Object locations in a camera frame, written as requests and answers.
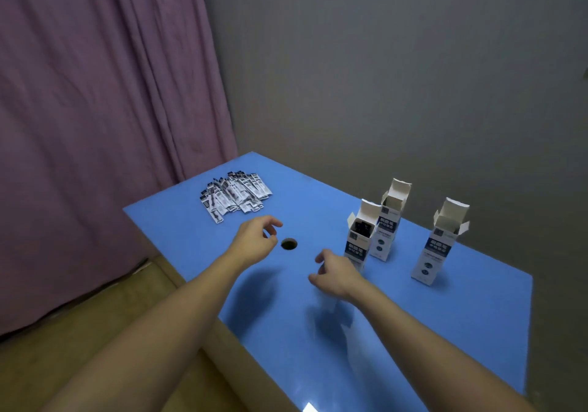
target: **purple curtain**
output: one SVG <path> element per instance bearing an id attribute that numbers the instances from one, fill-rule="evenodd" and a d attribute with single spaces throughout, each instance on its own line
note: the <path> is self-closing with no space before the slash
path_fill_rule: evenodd
<path id="1" fill-rule="evenodd" d="M 203 0 L 0 0 L 0 334 L 128 272 L 122 208 L 236 155 Z"/>

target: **person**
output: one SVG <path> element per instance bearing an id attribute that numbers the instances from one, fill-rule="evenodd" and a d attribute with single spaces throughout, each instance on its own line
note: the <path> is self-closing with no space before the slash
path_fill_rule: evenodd
<path id="1" fill-rule="evenodd" d="M 231 245 L 191 282 L 123 330 L 49 401 L 53 411 L 159 411 L 172 394 L 243 271 L 277 244 L 270 215 L 244 222 Z M 510 386 L 404 312 L 346 257 L 323 250 L 309 281 L 357 307 L 432 412 L 533 411 Z"/>

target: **person's left arm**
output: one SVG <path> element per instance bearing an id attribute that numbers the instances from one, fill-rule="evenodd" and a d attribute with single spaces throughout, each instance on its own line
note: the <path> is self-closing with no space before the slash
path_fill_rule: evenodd
<path id="1" fill-rule="evenodd" d="M 277 244 L 274 226 L 282 222 L 270 215 L 244 222 L 222 256 L 124 329 L 43 410 L 161 410 L 237 277 Z"/>

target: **table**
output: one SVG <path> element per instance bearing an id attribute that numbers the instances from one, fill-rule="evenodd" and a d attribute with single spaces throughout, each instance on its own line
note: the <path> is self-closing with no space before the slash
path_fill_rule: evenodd
<path id="1" fill-rule="evenodd" d="M 322 248 L 343 253 L 347 217 L 357 213 L 359 199 L 248 153 L 125 212 L 189 281 L 224 252 L 241 222 L 257 215 L 238 211 L 215 224 L 200 202 L 212 178 L 238 170 L 257 172 L 273 191 L 258 214 L 282 220 L 278 237 L 295 238 L 298 246 L 277 246 L 244 272 L 220 320 L 300 410 L 308 403 L 319 412 L 426 410 L 364 316 L 307 280 L 318 269 L 314 258 Z M 428 235 L 402 220 L 388 260 L 369 256 L 364 276 L 523 393 L 532 277 L 458 243 L 428 287 L 410 278 Z"/>

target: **cardboard box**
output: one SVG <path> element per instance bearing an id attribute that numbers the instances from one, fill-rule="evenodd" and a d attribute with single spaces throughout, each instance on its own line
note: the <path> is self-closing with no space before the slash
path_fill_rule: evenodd
<path id="1" fill-rule="evenodd" d="M 382 196 L 382 206 L 376 232 L 371 241 L 369 253 L 373 257 L 386 261 L 390 253 L 390 246 L 396 237 L 398 225 L 401 222 L 402 210 L 410 193 L 410 183 L 394 178 L 388 192 Z"/>
<path id="2" fill-rule="evenodd" d="M 410 273 L 412 278 L 427 285 L 433 283 L 455 241 L 470 227 L 470 222 L 463 223 L 468 209 L 467 204 L 445 199 L 441 212 L 433 217 L 433 231 Z"/>
<path id="3" fill-rule="evenodd" d="M 349 257 L 349 260 L 358 271 L 364 269 L 365 259 L 368 256 L 371 237 L 376 230 L 379 214 L 380 205 L 362 200 L 357 216 L 351 213 L 347 219 L 349 231 L 343 255 Z"/>

